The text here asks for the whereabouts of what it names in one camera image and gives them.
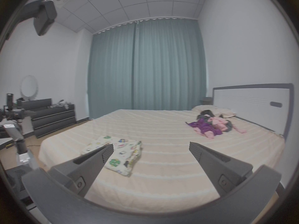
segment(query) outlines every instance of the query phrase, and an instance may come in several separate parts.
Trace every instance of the wooden floor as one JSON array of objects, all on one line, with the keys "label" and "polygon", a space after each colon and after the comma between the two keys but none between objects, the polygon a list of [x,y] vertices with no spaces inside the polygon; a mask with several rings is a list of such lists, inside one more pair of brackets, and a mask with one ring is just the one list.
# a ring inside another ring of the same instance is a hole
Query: wooden floor
[{"label": "wooden floor", "polygon": [[[47,167],[38,159],[38,154],[39,154],[39,148],[40,145],[42,143],[43,140],[45,140],[48,137],[51,137],[55,134],[61,133],[65,130],[71,129],[77,125],[80,124],[75,124],[75,125],[71,125],[69,127],[66,127],[64,129],[61,129],[59,131],[56,131],[54,133],[48,134],[46,136],[43,136],[39,139],[37,139],[35,136],[31,136],[29,138],[26,138],[26,145],[27,147],[31,150],[31,152],[33,153],[34,157],[36,158],[36,161],[38,162],[39,166],[41,168],[43,168],[44,170],[47,170]],[[0,150],[0,160],[2,162],[2,165],[4,167],[4,169],[10,169],[10,168],[14,168],[17,166],[17,156],[16,156],[16,148],[10,147],[8,149],[4,148],[2,150]],[[261,213],[256,217],[256,219],[252,222],[252,224],[255,224],[258,222],[258,220],[260,218],[262,218],[262,216],[273,206],[273,204],[276,202],[276,200],[278,199],[278,195],[275,192],[274,195],[272,196],[271,200],[268,202],[268,204],[266,205],[266,207],[263,209],[263,211],[261,211]]]}]

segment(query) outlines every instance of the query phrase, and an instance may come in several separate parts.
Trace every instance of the white headboard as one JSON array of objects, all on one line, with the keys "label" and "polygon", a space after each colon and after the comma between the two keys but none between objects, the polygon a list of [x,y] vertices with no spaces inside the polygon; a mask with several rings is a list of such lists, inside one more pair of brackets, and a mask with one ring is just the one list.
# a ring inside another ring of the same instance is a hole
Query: white headboard
[{"label": "white headboard", "polygon": [[250,84],[213,89],[213,105],[229,108],[237,117],[278,132],[286,139],[293,109],[293,84]]}]

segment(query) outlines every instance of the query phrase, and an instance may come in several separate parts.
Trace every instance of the cartoon print fabric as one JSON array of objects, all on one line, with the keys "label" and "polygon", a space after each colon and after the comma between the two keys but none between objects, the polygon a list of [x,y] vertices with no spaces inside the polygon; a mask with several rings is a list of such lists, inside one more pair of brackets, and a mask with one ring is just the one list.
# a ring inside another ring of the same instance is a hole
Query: cartoon print fabric
[{"label": "cartoon print fabric", "polygon": [[104,167],[128,176],[132,170],[134,160],[141,153],[142,142],[103,135],[88,144],[81,151],[81,154],[86,154],[107,144],[113,144],[114,152]]}]

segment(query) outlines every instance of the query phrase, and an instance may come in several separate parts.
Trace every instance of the round mirror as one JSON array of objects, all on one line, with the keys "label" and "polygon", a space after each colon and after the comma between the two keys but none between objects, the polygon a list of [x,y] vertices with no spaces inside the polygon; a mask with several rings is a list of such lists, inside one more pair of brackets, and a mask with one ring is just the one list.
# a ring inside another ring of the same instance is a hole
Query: round mirror
[{"label": "round mirror", "polygon": [[21,94],[28,99],[34,96],[37,92],[37,80],[34,76],[25,76],[21,82]]}]

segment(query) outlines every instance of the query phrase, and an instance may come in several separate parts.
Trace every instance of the teal curtain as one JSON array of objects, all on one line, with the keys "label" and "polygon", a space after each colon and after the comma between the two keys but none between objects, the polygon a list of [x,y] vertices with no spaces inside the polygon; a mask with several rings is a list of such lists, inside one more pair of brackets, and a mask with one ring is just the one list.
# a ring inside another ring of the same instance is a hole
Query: teal curtain
[{"label": "teal curtain", "polygon": [[135,23],[128,23],[93,36],[88,69],[91,118],[132,109],[134,30]]},{"label": "teal curtain", "polygon": [[197,21],[150,19],[94,35],[88,75],[91,118],[117,109],[190,110],[205,93]]},{"label": "teal curtain", "polygon": [[133,108],[190,110],[206,93],[204,49],[195,20],[139,21]]}]

